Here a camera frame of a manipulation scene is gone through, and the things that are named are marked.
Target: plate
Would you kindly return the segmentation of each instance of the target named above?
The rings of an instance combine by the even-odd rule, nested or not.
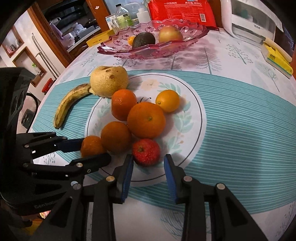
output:
[[[163,26],[173,25],[183,34],[181,41],[169,41],[158,43],[158,34]],[[156,44],[145,45],[136,49],[128,44],[128,38],[136,36],[141,32],[152,33],[155,36]],[[129,27],[127,30],[119,31],[116,35],[109,37],[109,40],[101,43],[98,47],[98,53],[114,55],[119,58],[131,59],[153,59],[172,55],[186,47],[196,43],[199,38],[207,35],[209,30],[205,25],[192,23],[190,21],[181,21],[179,19],[163,21],[151,21],[149,23],[140,23],[135,27]]]
[[[135,93],[138,101],[155,103],[157,95],[167,89],[176,91],[181,97],[180,107],[173,113],[165,114],[166,127],[155,139],[161,148],[160,162],[146,168],[134,165],[131,186],[153,185],[166,180],[163,168],[165,154],[171,154],[175,164],[182,168],[195,157],[205,135],[205,109],[196,91],[173,75],[145,73],[131,76],[128,89]],[[86,122],[85,136],[100,136],[103,127],[111,121],[118,121],[111,114],[111,99],[100,97]],[[111,155],[111,163],[100,169],[99,173],[103,176],[111,175],[115,167],[122,165],[128,153],[131,150],[120,155]]]

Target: wall shelf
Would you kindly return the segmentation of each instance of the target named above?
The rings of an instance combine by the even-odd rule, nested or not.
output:
[[[9,57],[12,57],[13,54],[24,44],[24,41],[18,34],[16,28],[13,26],[6,38],[4,39],[2,46]]]
[[[16,67],[24,67],[33,74],[36,75],[35,79],[31,81],[31,84],[36,87],[40,80],[46,74],[45,69],[34,57],[31,51],[25,47],[12,61]]]

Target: red apple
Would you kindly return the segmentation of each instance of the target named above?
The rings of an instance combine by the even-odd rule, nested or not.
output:
[[[183,40],[182,33],[175,26],[163,26],[159,31],[158,41],[166,43],[173,40]]]
[[[143,167],[149,167],[158,163],[160,147],[154,140],[141,139],[133,144],[132,154],[135,163]]]

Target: pink glass bowl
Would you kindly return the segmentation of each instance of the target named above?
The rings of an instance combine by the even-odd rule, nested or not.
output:
[[[158,43],[158,34],[160,29],[165,25],[174,25],[183,34],[181,41],[169,41],[166,43]],[[130,36],[136,36],[141,32],[149,32],[155,36],[156,44],[145,45],[136,49],[132,49],[128,44]],[[163,21],[151,21],[149,23],[140,23],[135,27],[129,27],[127,30],[119,31],[116,35],[109,37],[109,40],[101,43],[98,47],[98,53],[113,55],[119,58],[132,59],[153,59],[162,58],[187,48],[196,43],[199,38],[207,35],[205,25],[191,23],[189,21],[181,21],[178,19]]]

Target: green bottle label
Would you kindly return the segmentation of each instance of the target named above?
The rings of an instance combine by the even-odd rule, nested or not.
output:
[[[133,22],[131,20],[131,17],[129,16],[128,13],[123,14],[121,16],[118,16],[117,17],[117,20],[118,20],[118,23],[119,23],[120,27],[122,27],[122,28],[125,28],[126,25],[128,25],[128,26],[132,26],[133,25]]]

